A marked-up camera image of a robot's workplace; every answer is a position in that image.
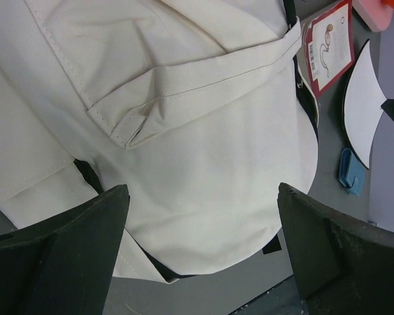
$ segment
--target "barcode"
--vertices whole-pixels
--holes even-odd
[[[311,69],[312,71],[315,70],[315,57],[314,57],[314,45],[309,45],[309,60],[311,61]]]
[[[313,81],[318,79],[318,70],[317,70],[317,59],[315,56],[315,49],[314,49],[314,43],[311,42],[308,45],[309,48],[309,63],[311,64],[311,74]]]

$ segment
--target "seam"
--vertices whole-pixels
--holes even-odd
[[[77,79],[77,73],[75,72],[75,70],[73,69],[73,67],[70,65],[70,63],[68,62],[68,60],[66,59],[66,57],[64,56],[64,54],[63,54],[63,52],[61,51],[60,47],[56,44],[56,42],[55,42],[53,36],[51,35],[51,32],[50,32],[50,31],[48,30],[48,28],[44,25],[43,19],[42,19],[40,13],[38,12],[38,10],[31,10],[31,12],[32,12],[32,14],[34,15],[34,17],[36,16],[36,20],[37,20],[37,23],[38,23],[39,28],[43,30],[43,33],[44,33],[45,35],[47,35],[47,37],[49,38],[50,44],[52,44],[51,46],[53,46],[53,48],[55,48],[55,49],[53,49],[54,52],[55,52],[55,54],[57,54],[56,51],[55,51],[55,50],[57,50],[58,53],[59,53],[59,55],[61,56],[61,58],[62,58],[62,59],[64,60],[64,62],[67,64],[67,66],[69,67],[69,69],[72,71],[74,77]],[[79,84],[81,92],[83,92],[84,96],[90,101],[91,98],[90,98],[89,95],[86,93],[86,90],[85,90],[84,86],[81,84],[81,81],[77,79],[77,80],[76,80],[76,83]]]
[[[264,66],[260,66],[260,67],[258,67],[258,68],[256,68],[256,69],[249,70],[249,71],[247,71],[246,73],[238,74],[238,75],[236,75],[236,76],[234,76],[234,77],[232,77],[232,78],[228,78],[228,79],[224,79],[224,80],[222,80],[222,81],[218,81],[218,82],[216,82],[216,83],[212,83],[212,84],[210,84],[210,85],[208,85],[208,86],[206,86],[206,87],[200,87],[200,88],[197,88],[197,89],[194,89],[194,90],[191,90],[191,91],[188,91],[188,92],[182,92],[182,93],[179,93],[179,94],[173,94],[173,95],[168,95],[168,96],[158,96],[158,97],[153,98],[152,100],[149,100],[148,102],[145,102],[145,103],[143,103],[143,104],[141,104],[141,105],[139,105],[139,106],[137,106],[137,107],[144,106],[144,105],[148,104],[149,102],[152,102],[152,101],[154,101],[154,100],[156,100],[156,99],[174,100],[174,99],[178,99],[178,98],[181,98],[181,97],[184,97],[184,96],[189,96],[189,95],[193,95],[193,94],[196,94],[196,93],[204,92],[204,91],[213,89],[213,88],[215,88],[215,87],[219,87],[219,86],[221,86],[221,85],[224,85],[224,84],[227,84],[227,83],[236,81],[237,79],[242,79],[243,77],[246,77],[247,75],[254,74],[255,72],[261,71],[261,70],[263,70],[263,69],[265,69],[265,68],[271,67],[271,66],[275,65],[276,63],[280,62],[280,61],[282,60],[283,56],[284,56],[285,54],[287,54],[287,53],[292,49],[292,47],[299,41],[300,38],[301,38],[301,37],[299,36],[299,37],[289,46],[289,48],[282,54],[282,56],[280,56],[279,58],[277,58],[277,59],[276,59],[274,62],[272,62],[271,64],[267,64],[267,65],[264,65]],[[122,129],[125,127],[125,125],[127,124],[128,120],[129,120],[129,119],[124,119],[124,122],[123,122],[123,124],[119,127],[119,129],[122,130]],[[127,145],[128,142],[129,142],[129,139],[123,140],[123,141],[122,141],[124,148],[126,147],[126,145]]]
[[[124,256],[123,256],[120,252],[118,252],[118,253],[120,254],[120,257],[123,259],[123,261],[129,265],[129,267],[132,269],[132,271],[133,271],[137,276],[139,276],[139,274],[138,274],[138,273],[136,272],[136,270],[129,264],[129,262],[124,258]]]
[[[48,172],[50,172],[50,171],[54,171],[55,169],[61,170],[61,169],[65,168],[65,167],[67,166],[66,163],[69,162],[69,161],[71,162],[71,161],[73,161],[73,159],[72,159],[72,158],[70,158],[70,159],[65,159],[65,160],[63,160],[59,165],[50,167],[50,168],[48,168],[48,169],[42,171],[40,174],[38,174],[38,175],[36,175],[36,176],[34,176],[34,177],[28,179],[28,180],[25,180],[22,184],[18,185],[17,187],[14,187],[14,188],[12,188],[12,189],[6,191],[5,193],[3,193],[3,194],[0,195],[0,201],[5,201],[10,195],[12,195],[13,193],[17,192],[17,191],[18,191],[19,189],[21,189],[21,187],[23,187],[26,183],[35,181],[35,180],[38,179],[39,177],[42,177],[45,173],[48,173]]]
[[[70,65],[70,63],[68,62],[68,60],[66,59],[66,57],[64,56],[63,52],[61,51],[60,47],[56,44],[53,36],[51,35],[51,32],[48,30],[48,28],[44,25],[43,23],[43,19],[42,16],[40,15],[40,13],[38,12],[38,10],[31,10],[32,15],[34,17],[36,17],[37,20],[37,25],[39,26],[39,29],[42,30],[42,32],[44,33],[44,35],[47,35],[47,37],[49,38],[49,44],[50,46],[52,46],[54,49],[54,53],[56,55],[60,55],[61,58],[63,59],[63,61],[67,64],[67,66],[69,67],[69,69],[72,71],[73,75],[74,75],[74,79],[73,78],[69,78],[70,81],[73,81],[73,83],[75,83],[75,87],[76,87],[76,83],[79,85],[79,89],[76,89],[78,92],[83,92],[82,94],[88,99],[89,104],[85,104],[85,107],[87,109],[92,108],[93,105],[90,104],[91,103],[91,98],[90,96],[87,94],[85,87],[83,86],[83,84],[81,83],[81,81],[78,79],[77,77],[77,73],[75,72],[75,70],[73,69],[73,67]],[[57,57],[57,60],[60,62],[60,64],[62,65],[62,61]],[[99,118],[101,118],[101,120],[103,120],[103,122],[105,122],[106,126],[109,128],[109,124],[108,122],[103,118],[102,114],[99,113],[97,110],[95,110],[97,116]]]

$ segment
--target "black strap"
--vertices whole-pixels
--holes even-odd
[[[276,234],[276,236],[265,247],[263,247],[263,254],[267,255],[281,250],[282,246],[280,244],[280,240],[278,239],[278,235]]]
[[[296,8],[294,0],[283,0],[284,10],[286,11],[286,19],[291,27],[296,24]]]
[[[77,169],[83,176],[85,182],[92,186],[93,189],[96,190],[98,194],[104,192],[102,185],[100,184],[99,177],[93,170],[93,168],[85,161],[80,161],[78,159],[74,160],[74,165],[76,165]]]
[[[150,262],[154,265],[154,267],[160,273],[160,275],[162,277],[164,277],[164,279],[167,283],[171,283],[173,280],[176,280],[176,279],[186,279],[186,278],[195,277],[195,275],[192,275],[192,274],[183,276],[183,275],[180,275],[180,274],[172,271],[167,266],[162,264],[158,259],[156,259],[151,254],[149,254],[147,251],[145,251],[143,249],[143,247],[141,247],[140,245],[139,245],[139,247],[142,249],[143,253],[147,256],[148,260],[150,260]]]
[[[286,19],[288,20],[289,27],[295,26],[297,22],[296,8],[294,0],[283,0],[284,10],[286,13]],[[315,135],[318,140],[318,127],[317,127],[317,111],[315,110],[315,101],[308,88],[303,84],[302,77],[298,72],[297,57],[294,56],[294,67],[295,67],[295,84],[296,84],[296,97],[301,103],[303,110],[307,113],[309,121],[314,128]]]

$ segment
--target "gray table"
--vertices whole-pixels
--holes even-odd
[[[295,0],[301,19],[332,2]],[[363,43],[371,38],[372,58],[378,69],[380,35],[371,33],[359,17],[355,19],[353,27],[355,52],[359,53]],[[345,74],[320,98],[318,170],[309,194],[341,212],[367,220],[370,173],[366,174],[361,198],[348,195],[336,179],[339,154],[348,145],[341,128],[341,103],[347,78],[348,74]],[[13,228],[0,213],[0,234]],[[181,280],[173,285],[114,278],[104,315],[225,315],[244,306],[291,274],[285,248],[269,255],[258,253],[228,270]]]

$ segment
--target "stitching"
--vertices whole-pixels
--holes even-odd
[[[55,170],[55,169],[63,169],[63,168],[65,168],[65,167],[67,166],[67,165],[66,165],[66,162],[68,162],[68,161],[72,161],[72,158],[70,158],[70,159],[65,159],[65,160],[63,160],[59,165],[50,167],[50,168],[48,168],[48,169],[42,171],[40,174],[38,174],[38,175],[36,175],[36,176],[34,176],[34,177],[28,179],[28,180],[25,180],[25,181],[24,181],[22,184],[20,184],[19,186],[14,187],[14,188],[12,188],[12,189],[6,191],[5,193],[3,193],[3,194],[0,195],[0,200],[6,200],[6,199],[8,198],[9,195],[13,194],[15,191],[18,191],[18,190],[19,190],[21,187],[23,187],[23,185],[25,185],[27,182],[34,181],[35,179],[38,179],[39,177],[41,177],[41,176],[44,175],[45,173],[48,173],[49,171],[53,171],[53,170]]]
[[[126,116],[123,117],[123,119],[118,123],[118,125],[120,127],[118,127],[118,125],[116,126],[116,128],[113,131],[113,134],[116,136],[117,139],[119,139],[120,137],[118,136],[121,133],[123,133],[123,130],[125,129],[125,125],[127,125],[128,121],[131,119],[131,117],[128,117],[128,119],[125,118]],[[131,136],[129,136],[128,139],[126,139],[127,137],[124,135],[121,135],[121,145],[123,148],[127,148],[127,143],[133,139],[135,136],[137,136],[137,134],[140,132],[140,130],[142,129],[144,123],[146,122],[147,118],[142,121],[142,123],[140,124],[140,126],[138,128],[136,128],[136,130],[133,131],[133,134]]]
[[[70,63],[66,60],[66,57],[64,56],[64,54],[63,54],[63,52],[61,51],[60,47],[56,44],[56,42],[55,42],[53,36],[51,35],[51,32],[50,32],[50,31],[48,30],[48,28],[43,24],[43,22],[42,22],[42,20],[43,20],[43,19],[42,19],[42,16],[38,13],[38,10],[34,10],[34,13],[35,13],[35,14],[33,14],[33,15],[34,15],[34,16],[36,15],[37,21],[38,21],[38,25],[40,26],[40,28],[43,29],[43,33],[46,34],[46,35],[48,36],[48,38],[49,38],[49,40],[50,40],[52,46],[58,51],[58,53],[61,55],[61,58],[65,61],[65,63],[67,63],[67,66],[69,67],[69,69],[72,71],[74,77],[76,78],[76,83],[78,83],[79,86],[80,86],[80,91],[83,91],[83,94],[85,95],[85,97],[87,97],[87,99],[88,99],[88,101],[89,101],[89,103],[90,103],[90,101],[91,101],[90,96],[87,94],[87,92],[86,92],[86,90],[85,90],[85,87],[81,84],[81,81],[78,79],[77,73],[76,73],[75,70],[73,69],[72,65],[70,65]],[[98,110],[95,110],[95,113],[97,114],[97,116],[98,116],[99,118],[101,118],[101,120],[103,120],[103,122],[105,122],[106,126],[109,128],[110,126],[109,126],[108,122],[103,118],[102,114],[99,113]]]
[[[75,73],[73,67],[70,65],[70,63],[66,60],[66,57],[64,56],[63,52],[60,50],[60,47],[56,44],[54,38],[52,37],[50,31],[48,30],[48,28],[43,24],[42,22],[42,17],[41,15],[38,13],[37,10],[34,10],[34,13],[36,13],[37,16],[37,20],[38,20],[38,24],[41,26],[41,28],[43,28],[43,33],[45,33],[49,40],[51,41],[51,43],[53,44],[53,47],[59,52],[59,54],[61,55],[61,58],[65,61],[65,63],[67,63],[67,66],[69,67],[69,69],[72,71],[72,73],[74,74],[74,77],[77,79],[77,73]],[[84,86],[81,84],[81,81],[76,80],[76,83],[79,84],[80,86],[80,90],[83,91],[83,94],[87,97],[87,99],[90,101],[91,98],[89,97],[89,95],[86,93],[86,90],[84,88]]]
[[[258,72],[258,71],[260,71],[260,70],[263,70],[264,68],[268,68],[268,67],[270,67],[270,66],[273,66],[274,64],[279,63],[279,62],[283,59],[283,56],[284,56],[285,54],[287,54],[287,53],[294,47],[294,45],[299,41],[300,38],[301,38],[301,37],[299,36],[299,37],[289,46],[289,48],[282,54],[282,56],[280,56],[280,58],[278,58],[277,60],[275,60],[275,61],[272,62],[271,64],[267,64],[267,65],[258,67],[258,68],[256,68],[256,69],[252,69],[252,70],[250,70],[250,71],[248,71],[248,72],[246,72],[246,73],[238,74],[238,75],[236,75],[235,77],[232,77],[232,78],[229,78],[229,79],[225,79],[225,80],[222,80],[222,81],[218,81],[218,82],[216,82],[216,83],[212,83],[211,85],[208,85],[207,87],[197,88],[197,89],[195,89],[195,90],[193,90],[193,91],[184,92],[184,93],[175,94],[175,95],[158,96],[158,97],[153,98],[152,100],[150,100],[150,101],[148,101],[148,102],[145,102],[145,103],[139,105],[138,107],[144,106],[145,104],[148,104],[149,102],[152,102],[152,101],[154,101],[154,100],[156,100],[156,99],[174,100],[174,99],[181,98],[181,97],[184,97],[184,96],[189,96],[189,95],[192,95],[192,94],[196,94],[196,93],[200,93],[200,92],[203,92],[203,91],[206,91],[206,90],[210,90],[210,89],[213,89],[213,88],[215,88],[215,87],[219,87],[219,86],[221,86],[221,85],[224,85],[224,84],[226,84],[226,83],[230,83],[230,82],[236,81],[237,79],[242,79],[243,77],[245,77],[245,76],[247,76],[247,75],[250,75],[250,74],[253,74],[253,73]],[[124,122],[123,122],[123,124],[119,127],[118,130],[124,129],[124,127],[125,127],[125,125],[127,124],[127,122],[128,122],[129,119],[123,119],[123,120],[124,120]],[[129,139],[123,140],[123,141],[122,141],[124,148],[127,147],[127,143],[128,143],[128,142],[129,142]]]
[[[139,275],[137,272],[136,272],[136,270],[129,264],[129,262],[124,258],[124,256],[121,254],[121,252],[118,252],[119,254],[120,254],[120,257],[123,259],[123,261],[125,261],[128,265],[129,265],[129,267],[132,269],[132,271],[136,274],[136,275]]]

